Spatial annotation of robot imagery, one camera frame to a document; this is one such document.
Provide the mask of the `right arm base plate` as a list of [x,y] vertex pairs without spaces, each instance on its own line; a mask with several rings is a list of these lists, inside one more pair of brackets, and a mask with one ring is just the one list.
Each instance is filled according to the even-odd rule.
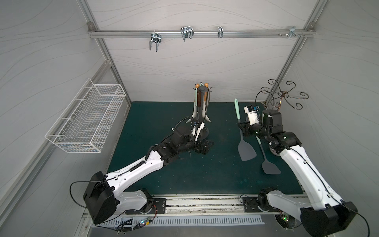
[[261,197],[243,197],[242,204],[244,206],[244,211],[248,213],[269,212],[269,207],[265,205],[265,202]]

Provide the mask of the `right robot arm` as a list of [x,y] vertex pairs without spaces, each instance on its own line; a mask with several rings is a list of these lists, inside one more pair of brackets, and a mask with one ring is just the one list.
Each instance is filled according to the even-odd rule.
[[270,149],[280,156],[295,174],[303,187],[306,198],[294,198],[275,188],[260,191],[257,203],[261,211],[270,208],[281,210],[299,220],[313,237],[326,237],[345,230],[358,215],[351,201],[343,198],[327,183],[313,165],[298,137],[284,131],[282,116],[278,110],[256,111],[247,106],[247,121],[241,121],[239,103],[234,101],[241,135],[254,135],[258,142],[266,141]]

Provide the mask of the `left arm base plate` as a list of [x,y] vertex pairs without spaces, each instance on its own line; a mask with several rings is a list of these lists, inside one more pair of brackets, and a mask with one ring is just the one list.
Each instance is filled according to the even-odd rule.
[[157,214],[165,214],[166,213],[166,198],[154,198],[151,204],[148,204],[145,209],[142,210],[127,210],[125,214],[127,215],[154,215]]

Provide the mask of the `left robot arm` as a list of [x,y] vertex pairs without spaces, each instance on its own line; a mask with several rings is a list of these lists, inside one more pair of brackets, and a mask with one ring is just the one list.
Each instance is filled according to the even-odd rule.
[[131,185],[145,176],[173,163],[181,153],[195,151],[207,154],[212,141],[207,140],[209,131],[205,126],[207,119],[185,117],[190,126],[182,126],[179,122],[172,133],[161,142],[151,146],[147,154],[116,171],[104,174],[99,171],[92,175],[83,200],[94,224],[101,224],[117,210],[137,210],[148,213],[154,203],[153,197],[145,189],[126,192]]

